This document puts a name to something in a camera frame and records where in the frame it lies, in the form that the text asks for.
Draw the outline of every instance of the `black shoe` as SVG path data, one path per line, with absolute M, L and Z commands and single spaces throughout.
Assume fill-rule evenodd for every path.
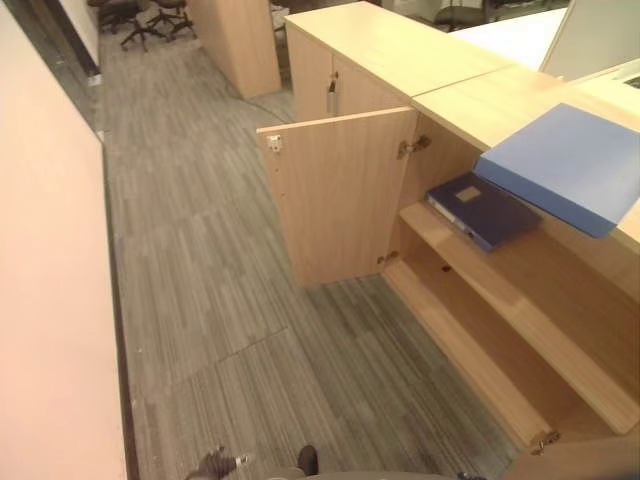
M 302 470 L 307 477 L 318 474 L 318 452 L 311 445 L 306 445 L 300 450 L 298 454 L 298 468 Z

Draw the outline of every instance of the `white wall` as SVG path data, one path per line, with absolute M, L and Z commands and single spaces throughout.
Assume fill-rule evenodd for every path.
M 126 477 L 102 149 L 0 2 L 0 478 Z
M 60 4 L 67 12 L 69 20 L 73 23 L 78 36 L 89 51 L 89 55 L 96 62 L 96 65 L 100 65 L 98 27 L 95 12 L 91 7 L 87 6 L 86 0 L 60 0 Z

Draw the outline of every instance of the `open cabinet door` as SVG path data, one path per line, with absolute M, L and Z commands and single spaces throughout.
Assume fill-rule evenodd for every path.
M 543 455 L 525 450 L 502 480 L 627 480 L 640 475 L 640 430 L 549 445 Z
M 403 107 L 257 131 L 300 285 L 382 269 L 416 120 Z

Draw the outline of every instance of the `blue folder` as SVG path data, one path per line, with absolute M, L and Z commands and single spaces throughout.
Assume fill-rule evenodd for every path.
M 560 104 L 482 154 L 474 171 L 601 238 L 640 197 L 640 133 Z

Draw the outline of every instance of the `cable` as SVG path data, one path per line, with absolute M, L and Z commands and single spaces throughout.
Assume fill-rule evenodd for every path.
M 280 115 L 278 115 L 276 112 L 273 112 L 271 110 L 269 110 L 267 107 L 263 107 L 262 105 L 259 105 L 257 103 L 253 103 L 250 102 L 249 100 L 245 100 L 244 98 L 242 98 L 239 95 L 236 95 L 232 90 L 231 90 L 231 85 L 229 84 L 229 81 L 226 79 L 224 79 L 225 81 L 225 90 L 227 92 L 227 95 L 229 95 L 231 98 L 233 98 L 234 100 L 238 100 L 239 102 L 242 103 L 246 103 L 247 105 L 250 105 L 254 108 L 257 108 L 259 110 L 262 110 L 263 112 L 268 113 L 269 115 L 271 115 L 274 118 L 277 118 L 278 120 L 280 120 L 280 122 L 282 122 L 283 124 L 287 124 L 287 123 L 292 123 L 292 120 L 285 120 L 284 118 L 282 118 Z

